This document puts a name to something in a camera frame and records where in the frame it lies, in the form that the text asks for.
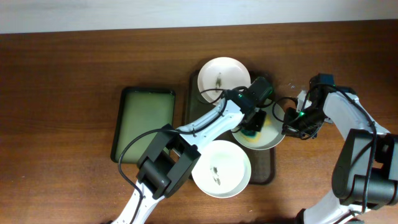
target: white wall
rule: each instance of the white wall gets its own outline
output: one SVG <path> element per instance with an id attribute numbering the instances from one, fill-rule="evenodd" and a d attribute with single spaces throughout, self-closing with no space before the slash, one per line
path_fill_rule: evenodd
<path id="1" fill-rule="evenodd" d="M 0 0 L 0 33 L 397 18 L 398 0 Z"/>

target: dirty plate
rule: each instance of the dirty plate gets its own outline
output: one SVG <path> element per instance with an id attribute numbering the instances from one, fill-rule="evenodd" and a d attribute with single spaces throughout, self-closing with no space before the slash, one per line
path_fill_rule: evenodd
<path id="1" fill-rule="evenodd" d="M 250 161 L 236 144 L 224 140 L 210 142 L 200 151 L 201 157 L 192 170 L 196 185 L 216 198 L 240 193 L 249 183 Z"/>
<path id="2" fill-rule="evenodd" d="M 233 136 L 240 144 L 250 149 L 264 150 L 278 145 L 281 140 L 283 140 L 285 135 L 281 134 L 282 122 L 276 120 L 274 115 L 272 115 L 272 106 L 273 105 L 270 105 L 267 108 L 262 109 L 267 112 L 267 116 L 261 132 L 257 132 L 253 136 L 247 136 L 241 131 L 233 133 Z M 275 106 L 275 114 L 279 119 L 283 119 L 285 115 L 285 112 L 278 104 Z"/>
<path id="3" fill-rule="evenodd" d="M 229 57 L 210 60 L 201 68 L 198 76 L 200 92 L 211 88 L 230 90 L 238 86 L 249 87 L 250 83 L 250 75 L 246 67 L 241 62 Z M 212 102 L 220 94 L 221 91 L 206 91 L 202 93 L 202 96 L 207 102 Z"/>

